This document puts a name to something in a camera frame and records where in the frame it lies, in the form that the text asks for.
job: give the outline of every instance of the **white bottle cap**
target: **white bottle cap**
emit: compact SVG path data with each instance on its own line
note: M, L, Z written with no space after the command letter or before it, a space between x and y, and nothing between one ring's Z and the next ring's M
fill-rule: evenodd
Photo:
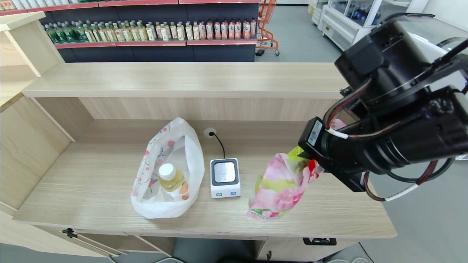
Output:
M162 180L170 181L176 176L176 169L170 163L165 163L159 167L159 176Z

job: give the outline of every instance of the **drawer handle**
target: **drawer handle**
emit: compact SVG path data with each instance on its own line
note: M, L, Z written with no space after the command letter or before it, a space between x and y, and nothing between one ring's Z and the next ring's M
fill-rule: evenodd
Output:
M336 238L302 238L304 244L308 246L336 246Z

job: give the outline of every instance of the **checkout counter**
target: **checkout counter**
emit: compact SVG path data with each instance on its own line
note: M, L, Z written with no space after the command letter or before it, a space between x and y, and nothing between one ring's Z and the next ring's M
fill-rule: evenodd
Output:
M177 237L239 239L255 241L259 260L317 261L358 241L396 236L381 203L331 174L311 183L280 220L246 217L271 157L295 147L305 123L341 97L347 84L332 63L64 63L42 17L0 18L23 69L34 74L2 78L15 90L1 108L0 210L8 219L1 223L18 231L0 241L84 256L171 256ZM146 219L131 205L132 184L148 141L175 117L197 132L206 174L181 217ZM222 152L203 136L206 127L238 159L241 197L211 198L209 164Z

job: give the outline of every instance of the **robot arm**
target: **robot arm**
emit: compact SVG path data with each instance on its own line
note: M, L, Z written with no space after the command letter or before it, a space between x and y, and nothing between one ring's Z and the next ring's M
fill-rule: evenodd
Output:
M366 191L377 201L393 200L436 178L455 156L468 152L468 86L431 91L430 85L456 71L468 80L468 56L460 54L466 47L468 40L430 63L397 19L380 25L336 60L350 86L323 119L308 122L299 139L301 156L317 160L352 191ZM343 109L360 120L335 131L330 122ZM440 159L447 161L434 172ZM391 172L426 161L430 164L418 179ZM412 185L380 198L367 187L369 172Z

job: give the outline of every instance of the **wooden countertop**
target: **wooden countertop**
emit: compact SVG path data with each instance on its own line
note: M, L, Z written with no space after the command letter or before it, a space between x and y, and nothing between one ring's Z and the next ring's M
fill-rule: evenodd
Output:
M395 229L382 204L353 193L334 176L311 183L289 214L260 223L245 215L257 176L275 153L297 144L304 122L191 121L205 160L198 199L181 217L145 219L130 202L130 192L147 141L167 121L95 120L72 143L36 186L14 220L34 225L158 234L391 238ZM215 139L203 137L216 127L227 157L239 160L242 196L212 199L209 163L222 155Z
M57 65L28 97L339 99L348 84L333 63L109 62Z

